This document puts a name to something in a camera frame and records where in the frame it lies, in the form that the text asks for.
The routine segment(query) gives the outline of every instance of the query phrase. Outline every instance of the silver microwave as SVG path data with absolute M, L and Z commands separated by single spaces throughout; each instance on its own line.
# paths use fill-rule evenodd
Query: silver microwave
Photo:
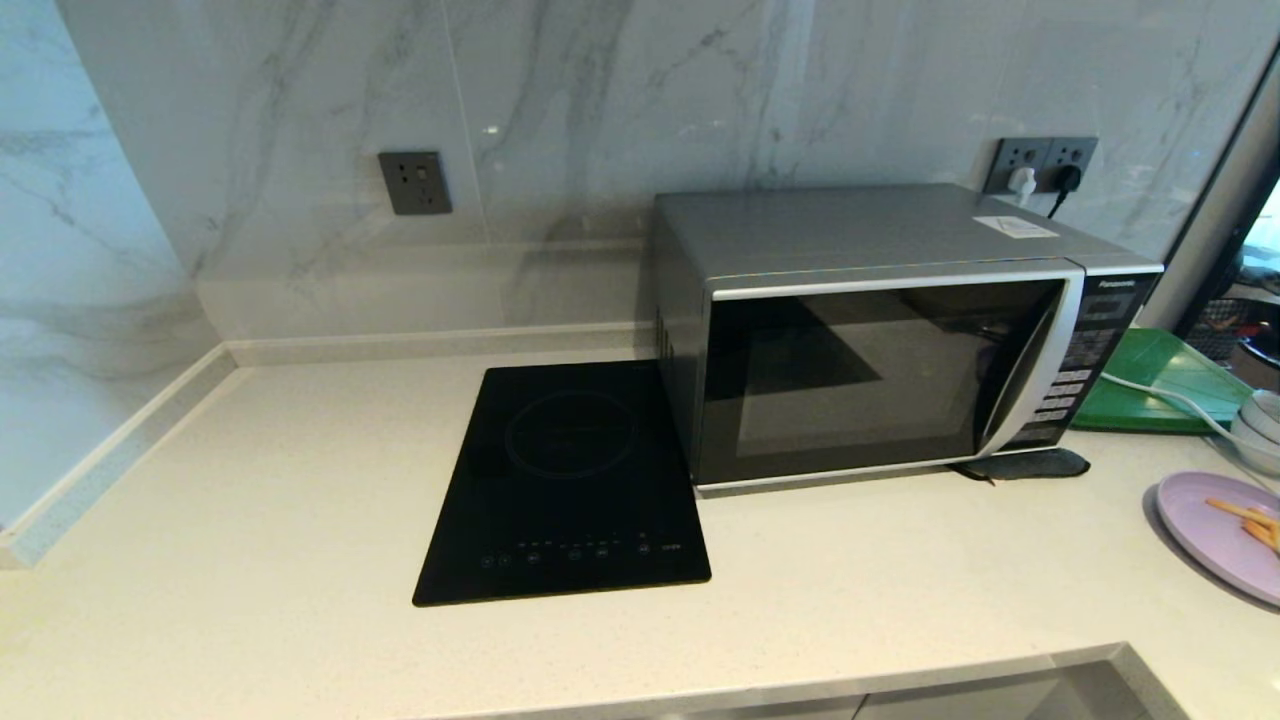
M 708 488 L 1055 447 L 1164 269 L 952 184 L 659 195 L 649 251 Z

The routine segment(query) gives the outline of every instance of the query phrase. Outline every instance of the label sticker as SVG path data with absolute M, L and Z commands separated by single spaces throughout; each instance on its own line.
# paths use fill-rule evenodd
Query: label sticker
M 1056 232 L 1047 231 L 1036 223 L 1029 223 L 1014 215 L 989 215 L 974 219 L 987 227 L 996 228 L 1009 237 L 1016 237 L 1019 240 L 1025 237 L 1057 237 Z

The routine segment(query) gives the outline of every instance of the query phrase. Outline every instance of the power cord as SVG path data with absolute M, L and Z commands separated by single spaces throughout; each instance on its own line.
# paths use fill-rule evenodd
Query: power cord
M 1217 423 L 1217 420 L 1215 420 L 1213 418 L 1211 418 L 1210 414 L 1204 411 L 1203 407 L 1201 407 L 1199 405 L 1196 405 L 1196 401 L 1192 400 L 1192 398 L 1189 398 L 1189 397 L 1187 397 L 1185 395 L 1179 395 L 1176 392 L 1170 392 L 1167 389 L 1160 389 L 1160 388 L 1155 388 L 1155 387 L 1151 387 L 1151 386 L 1132 383 L 1132 382 L 1129 382 L 1126 379 L 1117 378 L 1117 377 L 1112 375 L 1111 373 L 1102 373 L 1098 377 L 1102 378 L 1102 379 L 1105 379 L 1105 380 L 1112 382 L 1112 383 L 1115 383 L 1117 386 L 1123 386 L 1123 387 L 1128 387 L 1128 388 L 1133 388 L 1133 389 L 1137 389 L 1137 391 L 1146 392 L 1148 395 L 1153 395 L 1153 396 L 1156 396 L 1156 397 L 1158 397 L 1158 398 L 1161 398 L 1161 400 L 1164 400 L 1166 402 L 1169 402 L 1170 400 L 1176 400 L 1178 402 L 1180 402 L 1184 406 L 1187 406 L 1188 409 L 1190 409 L 1192 413 L 1194 413 L 1196 415 L 1198 415 L 1201 420 L 1204 420 L 1204 423 L 1208 424 L 1208 427 L 1212 428 L 1215 433 L 1217 433 L 1217 434 L 1222 436 L 1224 438 L 1226 438 L 1228 442 L 1231 442 L 1235 446 L 1248 447 L 1249 450 L 1253 450 L 1253 451 L 1261 452 L 1261 454 L 1263 454 L 1263 455 L 1266 455 L 1268 457 L 1275 457 L 1275 459 L 1280 460 L 1280 451 L 1276 451 L 1275 447 L 1262 446 L 1262 445 L 1258 445 L 1256 442 L 1248 442 L 1245 439 L 1242 439 L 1242 438 L 1238 438 L 1238 437 L 1233 436 L 1230 430 L 1228 430 L 1226 428 L 1224 428 L 1222 425 L 1220 425 Z M 1272 495 L 1275 495 L 1275 491 L 1272 491 L 1271 488 L 1268 488 L 1266 486 L 1262 486 L 1262 487 L 1267 492 L 1271 492 Z
M 1052 218 L 1053 213 L 1062 206 L 1062 201 L 1071 192 L 1075 192 L 1080 187 L 1080 178 L 1084 176 L 1080 168 L 1075 165 L 1066 165 L 1053 176 L 1053 187 L 1057 190 L 1057 202 L 1053 204 L 1053 209 L 1048 211 L 1048 217 Z

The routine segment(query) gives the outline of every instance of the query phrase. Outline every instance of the white cable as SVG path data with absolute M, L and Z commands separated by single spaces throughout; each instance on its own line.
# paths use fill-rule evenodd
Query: white cable
M 1165 398 L 1176 400 L 1176 401 L 1181 402 L 1183 405 L 1190 407 L 1192 413 L 1199 415 L 1201 420 L 1204 420 L 1208 424 L 1208 427 L 1213 428 L 1215 433 L 1225 437 L 1231 443 L 1234 443 L 1236 446 L 1248 447 L 1249 450 L 1256 450 L 1256 451 L 1258 451 L 1258 452 L 1261 452 L 1261 454 L 1263 454 L 1263 455 L 1266 455 L 1268 457 L 1275 457 L 1276 460 L 1280 460 L 1280 451 L 1277 451 L 1275 447 L 1262 446 L 1262 445 L 1258 445 L 1256 442 L 1248 442 L 1245 439 L 1242 439 L 1242 438 L 1238 438 L 1238 437 L 1233 436 L 1230 430 L 1228 430 L 1222 425 L 1219 425 L 1217 420 L 1215 420 L 1213 418 L 1210 418 L 1208 413 L 1206 413 L 1199 405 L 1196 405 L 1196 401 L 1193 401 L 1192 398 L 1187 397 L 1185 395 L 1178 395 L 1176 392 L 1170 392 L 1167 389 L 1158 389 L 1158 388 L 1153 388 L 1151 386 L 1142 386 L 1142 384 L 1138 384 L 1138 383 L 1130 383 L 1129 380 L 1117 378 L 1117 377 L 1112 375 L 1111 373 L 1102 373 L 1102 375 L 1100 375 L 1100 377 L 1102 379 L 1105 379 L 1105 380 L 1114 382 L 1117 386 L 1124 386 L 1124 387 L 1129 387 L 1129 388 L 1133 388 L 1133 389 L 1139 389 L 1139 391 L 1149 393 L 1149 395 L 1155 395 L 1156 397 L 1160 397 L 1161 400 L 1165 400 Z

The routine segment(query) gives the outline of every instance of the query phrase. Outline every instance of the cooktop burner ring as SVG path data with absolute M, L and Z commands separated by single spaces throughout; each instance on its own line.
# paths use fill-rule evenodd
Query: cooktop burner ring
M 602 392 L 563 391 L 526 405 L 507 424 L 507 456 L 532 475 L 577 480 L 621 462 L 636 439 L 636 418 Z

